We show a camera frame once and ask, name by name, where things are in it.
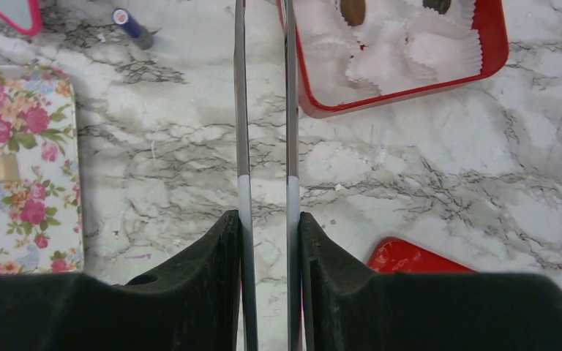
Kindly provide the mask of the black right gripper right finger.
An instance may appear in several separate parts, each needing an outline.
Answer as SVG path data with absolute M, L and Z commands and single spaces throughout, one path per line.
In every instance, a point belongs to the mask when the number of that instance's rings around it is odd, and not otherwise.
M 532 273 L 378 273 L 299 222 L 309 350 L 562 350 L 562 290 Z

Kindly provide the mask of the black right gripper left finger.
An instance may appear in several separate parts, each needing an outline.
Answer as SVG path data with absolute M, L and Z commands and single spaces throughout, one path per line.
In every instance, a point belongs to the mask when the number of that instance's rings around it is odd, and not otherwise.
M 2 275 L 0 350 L 234 350 L 240 258 L 233 210 L 124 285 L 84 273 Z

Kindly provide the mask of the red tin lid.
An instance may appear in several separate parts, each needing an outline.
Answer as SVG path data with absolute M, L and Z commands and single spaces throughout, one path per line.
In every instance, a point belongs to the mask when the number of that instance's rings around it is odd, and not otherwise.
M 470 273 L 472 269 L 400 238 L 384 238 L 367 266 L 379 273 Z

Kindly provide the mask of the dark heart chocolate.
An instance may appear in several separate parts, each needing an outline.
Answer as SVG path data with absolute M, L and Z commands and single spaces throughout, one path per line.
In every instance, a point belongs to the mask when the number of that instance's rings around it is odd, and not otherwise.
M 423 0 L 423 8 L 435 10 L 440 15 L 445 15 L 451 6 L 451 0 Z

